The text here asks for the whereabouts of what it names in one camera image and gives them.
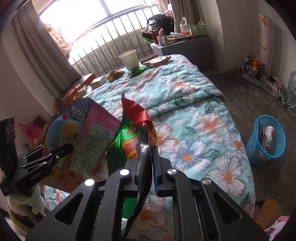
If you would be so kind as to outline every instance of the beige curtain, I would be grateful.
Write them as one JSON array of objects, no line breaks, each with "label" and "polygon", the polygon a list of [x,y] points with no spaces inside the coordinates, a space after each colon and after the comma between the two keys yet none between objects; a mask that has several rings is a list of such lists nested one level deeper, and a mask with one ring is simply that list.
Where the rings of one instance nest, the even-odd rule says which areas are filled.
[{"label": "beige curtain", "polygon": [[81,75],[56,45],[31,1],[18,11],[13,22],[29,61],[50,92],[59,97]]},{"label": "beige curtain", "polygon": [[200,14],[196,1],[198,0],[170,0],[175,19],[175,32],[180,33],[180,22],[182,21],[182,17],[186,17],[187,23],[190,23],[189,18],[192,18],[195,24],[200,21]]},{"label": "beige curtain", "polygon": [[168,0],[157,0],[160,13],[165,12],[168,9]]}]

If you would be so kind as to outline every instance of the white wall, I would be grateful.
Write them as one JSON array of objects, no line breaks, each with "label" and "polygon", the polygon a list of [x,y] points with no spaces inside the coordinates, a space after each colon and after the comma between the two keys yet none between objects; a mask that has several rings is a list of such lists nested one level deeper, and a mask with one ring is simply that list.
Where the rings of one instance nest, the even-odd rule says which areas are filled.
[{"label": "white wall", "polygon": [[241,63],[244,55],[259,54],[257,13],[274,22],[274,56],[271,75],[287,87],[290,73],[296,70],[296,41],[278,13],[264,0],[200,0],[212,40],[215,64],[229,70]]},{"label": "white wall", "polygon": [[273,20],[274,56],[271,67],[271,75],[279,77],[284,86],[287,88],[290,73],[296,70],[296,41],[282,18],[267,2],[264,0],[251,0],[249,1],[249,4],[253,10],[253,18],[257,16],[257,13],[262,13]]},{"label": "white wall", "polygon": [[216,0],[200,0],[204,21],[207,26],[207,33],[211,39],[215,65],[224,68],[224,40],[220,13]]},{"label": "white wall", "polygon": [[[25,134],[18,127],[40,115],[48,121],[56,112],[54,97],[40,82],[10,23],[0,36],[0,120],[14,117],[15,144],[18,154],[28,150],[24,144]],[[7,198],[0,192],[0,207],[6,209]]]},{"label": "white wall", "polygon": [[252,9],[246,0],[200,0],[216,66],[233,69],[244,55],[256,50],[256,31],[250,24]]}]

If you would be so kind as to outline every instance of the balcony railing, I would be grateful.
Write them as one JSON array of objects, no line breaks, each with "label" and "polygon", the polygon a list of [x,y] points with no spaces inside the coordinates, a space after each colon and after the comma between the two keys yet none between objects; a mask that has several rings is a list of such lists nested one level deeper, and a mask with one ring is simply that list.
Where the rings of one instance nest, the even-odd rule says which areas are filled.
[{"label": "balcony railing", "polygon": [[82,75],[102,76],[122,66],[119,55],[136,49],[139,58],[153,53],[141,29],[160,14],[158,4],[145,4],[112,15],[82,32],[73,42],[69,62]]}]

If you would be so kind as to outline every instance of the concrete floor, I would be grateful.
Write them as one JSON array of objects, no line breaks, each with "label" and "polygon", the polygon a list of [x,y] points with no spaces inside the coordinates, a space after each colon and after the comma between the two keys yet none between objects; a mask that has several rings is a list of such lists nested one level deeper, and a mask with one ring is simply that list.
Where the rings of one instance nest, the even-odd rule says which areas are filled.
[{"label": "concrete floor", "polygon": [[225,95],[225,105],[247,146],[256,118],[270,115],[280,122],[287,139],[284,154],[261,165],[251,164],[256,198],[270,196],[290,215],[296,206],[296,117],[278,105],[275,97],[245,79],[238,70],[204,73]]}]

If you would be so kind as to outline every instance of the paper cup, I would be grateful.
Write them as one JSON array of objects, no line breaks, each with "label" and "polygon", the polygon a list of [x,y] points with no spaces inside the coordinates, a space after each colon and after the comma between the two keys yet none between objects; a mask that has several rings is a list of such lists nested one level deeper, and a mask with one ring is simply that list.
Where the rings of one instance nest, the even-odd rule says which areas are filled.
[{"label": "paper cup", "polygon": [[119,58],[128,71],[131,71],[132,69],[140,66],[137,57],[137,50],[135,49],[124,52],[119,56]]}]

